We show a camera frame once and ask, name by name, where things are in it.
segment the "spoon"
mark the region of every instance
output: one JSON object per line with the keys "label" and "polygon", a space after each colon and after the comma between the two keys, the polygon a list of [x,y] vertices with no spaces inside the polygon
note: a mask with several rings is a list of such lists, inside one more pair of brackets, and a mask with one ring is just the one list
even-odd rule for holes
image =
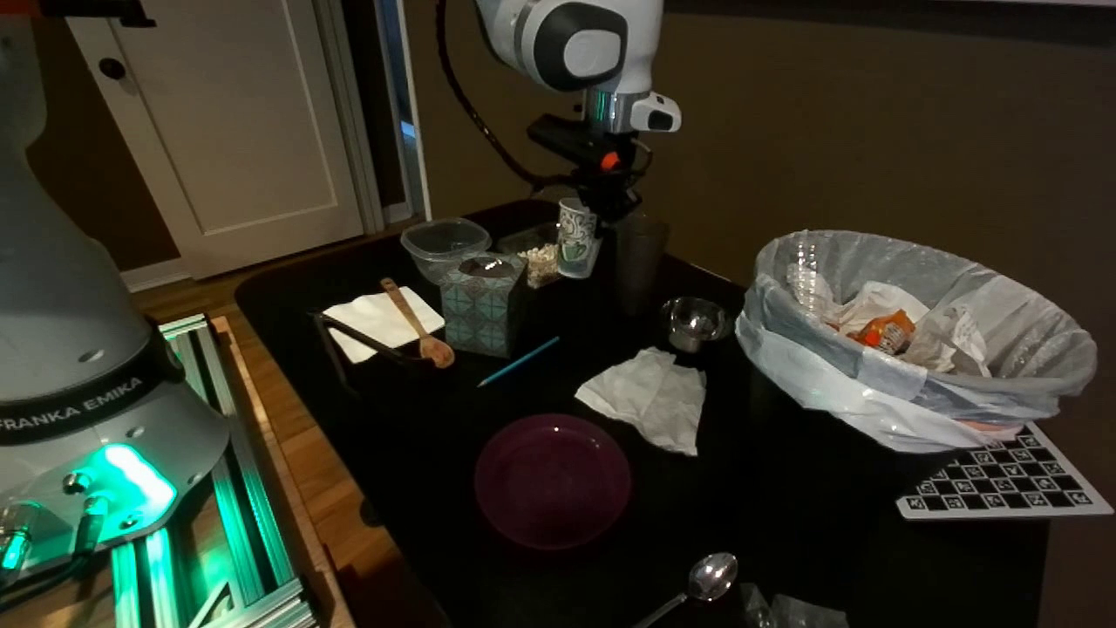
{"label": "spoon", "polygon": [[729,550],[705,556],[690,565],[688,590],[670,597],[662,607],[655,607],[647,616],[640,616],[633,628],[659,623],[665,615],[673,615],[688,601],[713,604],[734,587],[738,560]]}
{"label": "spoon", "polygon": [[427,360],[437,369],[448,369],[452,366],[452,344],[431,338],[423,321],[415,318],[411,304],[405,300],[405,292],[394,285],[389,274],[380,280],[382,292],[389,296],[389,304],[409,318],[409,325],[419,336],[419,354]]}

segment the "purple bowl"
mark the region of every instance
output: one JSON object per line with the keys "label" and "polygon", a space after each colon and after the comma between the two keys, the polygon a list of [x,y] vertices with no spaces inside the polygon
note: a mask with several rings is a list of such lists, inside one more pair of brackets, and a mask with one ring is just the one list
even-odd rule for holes
{"label": "purple bowl", "polygon": [[497,429],[474,466],[486,518],[529,550],[573,550],[605,535],[632,494],[623,451],[574,416],[527,416]]}

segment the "white door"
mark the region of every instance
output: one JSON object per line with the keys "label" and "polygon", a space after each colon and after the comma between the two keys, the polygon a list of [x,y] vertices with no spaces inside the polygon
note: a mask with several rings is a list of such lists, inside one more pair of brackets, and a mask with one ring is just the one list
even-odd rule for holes
{"label": "white door", "polygon": [[144,5],[153,26],[73,18],[68,32],[188,273],[361,235],[372,173],[353,173],[353,161],[371,161],[359,116],[345,119],[334,93],[353,69],[329,54],[317,4]]}

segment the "plastic bag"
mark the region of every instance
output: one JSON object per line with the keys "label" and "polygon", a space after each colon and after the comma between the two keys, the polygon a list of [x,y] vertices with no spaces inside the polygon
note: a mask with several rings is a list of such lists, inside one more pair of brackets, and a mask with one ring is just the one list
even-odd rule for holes
{"label": "plastic bag", "polygon": [[[865,347],[818,321],[865,283],[894,283],[979,330],[985,374],[933,374]],[[1096,374],[1091,336],[1035,290],[924,243],[796,230],[755,255],[734,318],[751,362],[802,409],[830,412],[876,444],[939,452],[1011,438],[1051,417]]]}

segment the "wooden floor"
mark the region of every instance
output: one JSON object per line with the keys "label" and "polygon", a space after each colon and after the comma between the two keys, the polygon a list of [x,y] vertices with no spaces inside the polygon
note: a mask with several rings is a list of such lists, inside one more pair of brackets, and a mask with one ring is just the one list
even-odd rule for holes
{"label": "wooden floor", "polygon": [[337,571],[354,623],[365,628],[437,628],[441,623],[423,587],[411,578],[382,526],[359,518],[361,494],[348,478],[331,444],[286,385],[268,347],[252,330],[238,307],[233,290],[252,274],[223,274],[204,283],[178,283],[136,292],[136,307],[153,321],[174,321],[188,315],[225,318],[252,385],[264,403],[273,433],[286,452],[286,466],[304,494],[314,530]]}

